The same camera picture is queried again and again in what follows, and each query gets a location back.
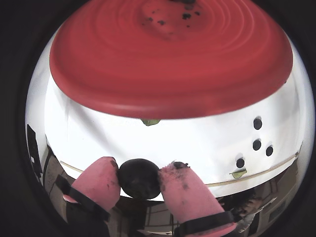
pink finger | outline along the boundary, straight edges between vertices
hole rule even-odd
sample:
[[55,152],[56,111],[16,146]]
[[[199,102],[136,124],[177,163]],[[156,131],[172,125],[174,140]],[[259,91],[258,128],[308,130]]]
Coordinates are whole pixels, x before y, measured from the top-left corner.
[[[173,162],[162,168],[159,181],[165,204],[180,223],[224,212],[208,187],[187,164]],[[220,237],[235,227],[235,223],[229,223],[198,235]]]
[[[118,169],[114,158],[99,158],[74,181],[72,187],[109,211],[119,200]],[[66,201],[76,203],[68,195],[63,195],[63,197]]]

black strap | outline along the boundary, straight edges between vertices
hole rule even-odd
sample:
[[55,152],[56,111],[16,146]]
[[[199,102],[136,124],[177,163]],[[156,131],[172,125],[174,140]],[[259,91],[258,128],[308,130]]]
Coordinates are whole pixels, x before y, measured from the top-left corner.
[[234,217],[232,213],[230,211],[225,211],[215,215],[186,221],[174,230],[174,235],[175,237],[184,237],[186,235],[208,231],[233,222]]
[[97,215],[106,222],[110,221],[111,215],[106,210],[104,210],[84,194],[80,193],[78,190],[71,187],[71,185],[63,176],[58,175],[55,184],[57,187],[59,187],[63,194],[70,196],[75,201],[80,203],[88,212]]

red plastic lid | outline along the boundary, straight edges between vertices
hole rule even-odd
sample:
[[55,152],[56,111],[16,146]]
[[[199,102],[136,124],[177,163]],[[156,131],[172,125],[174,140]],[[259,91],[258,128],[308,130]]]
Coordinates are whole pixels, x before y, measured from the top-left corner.
[[58,31],[50,69],[91,109],[124,117],[220,114],[276,92],[293,64],[283,30],[250,0],[91,0]]

